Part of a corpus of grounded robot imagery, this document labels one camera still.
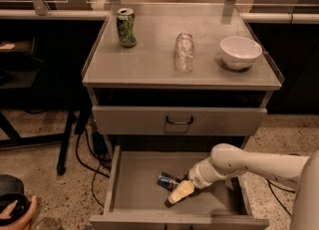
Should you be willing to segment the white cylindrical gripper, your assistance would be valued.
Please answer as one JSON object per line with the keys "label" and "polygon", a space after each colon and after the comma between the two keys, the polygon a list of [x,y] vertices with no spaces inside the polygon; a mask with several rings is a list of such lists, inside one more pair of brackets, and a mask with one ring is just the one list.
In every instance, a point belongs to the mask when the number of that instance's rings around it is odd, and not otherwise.
{"label": "white cylindrical gripper", "polygon": [[219,173],[213,166],[210,157],[198,162],[188,172],[188,179],[183,180],[168,197],[170,204],[176,204],[190,195],[194,188],[203,189],[218,180]]}

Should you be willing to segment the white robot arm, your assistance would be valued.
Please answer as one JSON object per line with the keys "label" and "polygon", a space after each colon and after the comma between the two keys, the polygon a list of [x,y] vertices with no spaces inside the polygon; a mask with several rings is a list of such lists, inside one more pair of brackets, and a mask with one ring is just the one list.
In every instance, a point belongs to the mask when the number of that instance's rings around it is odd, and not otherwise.
{"label": "white robot arm", "polygon": [[195,189],[250,172],[296,191],[289,230],[319,230],[319,151],[311,156],[261,153],[228,143],[216,145],[171,193],[174,205]]}

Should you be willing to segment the person's hand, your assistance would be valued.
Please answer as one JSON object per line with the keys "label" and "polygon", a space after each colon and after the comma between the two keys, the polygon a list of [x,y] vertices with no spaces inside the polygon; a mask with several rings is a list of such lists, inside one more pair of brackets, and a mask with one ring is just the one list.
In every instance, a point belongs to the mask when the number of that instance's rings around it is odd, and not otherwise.
{"label": "person's hand", "polygon": [[[0,213],[0,219],[9,219],[10,214],[16,207],[18,201],[15,200],[12,203],[10,203],[1,213]],[[31,198],[31,204],[28,209],[28,211],[17,221],[1,226],[0,230],[30,230],[32,225],[32,219],[35,216],[38,208],[38,198],[33,195]]]}

